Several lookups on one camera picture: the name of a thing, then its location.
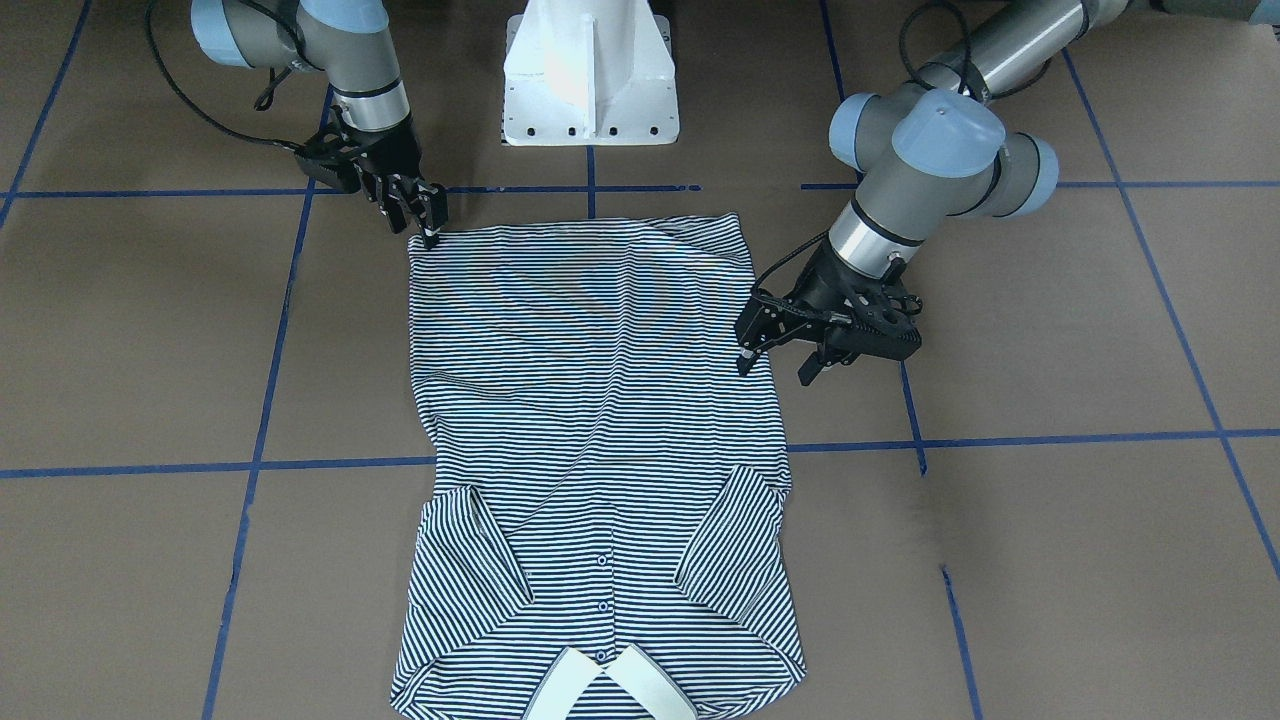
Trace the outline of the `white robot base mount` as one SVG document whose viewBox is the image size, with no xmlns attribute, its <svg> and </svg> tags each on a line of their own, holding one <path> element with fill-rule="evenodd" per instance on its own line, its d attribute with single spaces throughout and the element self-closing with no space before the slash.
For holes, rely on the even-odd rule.
<svg viewBox="0 0 1280 720">
<path fill-rule="evenodd" d="M 681 133 L 669 19 L 648 1 L 530 1 L 506 24 L 500 132 L 516 147 L 653 146 Z"/>
</svg>

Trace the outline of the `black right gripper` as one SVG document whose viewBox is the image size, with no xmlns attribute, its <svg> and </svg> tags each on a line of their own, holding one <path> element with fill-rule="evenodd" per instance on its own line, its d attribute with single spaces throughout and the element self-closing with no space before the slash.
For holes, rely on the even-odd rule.
<svg viewBox="0 0 1280 720">
<path fill-rule="evenodd" d="M 449 220 L 447 190 L 439 183 L 421 179 L 421 149 L 413 128 L 413 117 L 406 115 L 387 129 L 365 131 L 340 115 L 346 142 L 361 149 L 355 159 L 366 197 L 375 202 L 398 234 L 408 224 L 406 211 L 419 227 L 425 250 L 436 247 L 439 233 Z"/>
</svg>

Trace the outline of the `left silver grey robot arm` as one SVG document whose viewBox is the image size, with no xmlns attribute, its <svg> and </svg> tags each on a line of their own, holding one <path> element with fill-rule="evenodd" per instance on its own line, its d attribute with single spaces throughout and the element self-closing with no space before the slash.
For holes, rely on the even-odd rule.
<svg viewBox="0 0 1280 720">
<path fill-rule="evenodd" d="M 1007 132 L 991 105 L 1029 88 L 1070 44 L 1137 10 L 1277 23 L 1275 1 L 1010 1 L 978 26 L 954 3 L 927 1 L 911 18 L 932 9 L 951 14 L 961 38 L 916 64 L 902 26 L 908 79 L 840 104 L 829 150 L 859 183 L 831 227 L 800 247 L 806 264 L 787 293 L 753 284 L 735 324 L 741 375 L 792 341 L 813 345 L 797 373 L 804 386 L 861 356 L 902 361 L 919 350 L 923 304 L 902 277 L 928 237 L 950 217 L 1028 214 L 1057 186 L 1050 143 Z"/>
</svg>

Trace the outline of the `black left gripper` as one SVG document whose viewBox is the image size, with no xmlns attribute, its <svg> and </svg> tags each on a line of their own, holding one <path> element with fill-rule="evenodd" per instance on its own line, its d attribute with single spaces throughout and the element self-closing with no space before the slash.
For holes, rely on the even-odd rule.
<svg viewBox="0 0 1280 720">
<path fill-rule="evenodd" d="M 879 309 L 881 282 L 855 272 L 835 254 L 828 240 L 819 240 L 815 251 L 797 277 L 790 299 L 768 292 L 753 292 L 735 322 L 739 357 L 737 373 L 746 377 L 772 348 L 796 340 L 818 341 L 826 331 L 856 331 L 876 337 L 881 332 L 870 319 Z M 851 325 L 837 325 L 831 314 L 846 315 Z M 851 352 L 828 342 L 814 350 L 797 369 L 801 386 L 809 387 L 826 369 L 849 364 Z"/>
</svg>

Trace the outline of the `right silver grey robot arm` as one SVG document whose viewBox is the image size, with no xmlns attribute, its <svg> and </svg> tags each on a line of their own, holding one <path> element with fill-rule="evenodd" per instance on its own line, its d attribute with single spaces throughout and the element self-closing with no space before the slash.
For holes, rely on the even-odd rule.
<svg viewBox="0 0 1280 720">
<path fill-rule="evenodd" d="M 390 231 L 416 225 L 425 249 L 449 219 L 445 190 L 424 179 L 422 151 L 380 1 L 193 1 L 195 40 L 228 67 L 319 72 L 329 119 L 302 143 L 283 142 L 319 184 L 362 193 Z"/>
</svg>

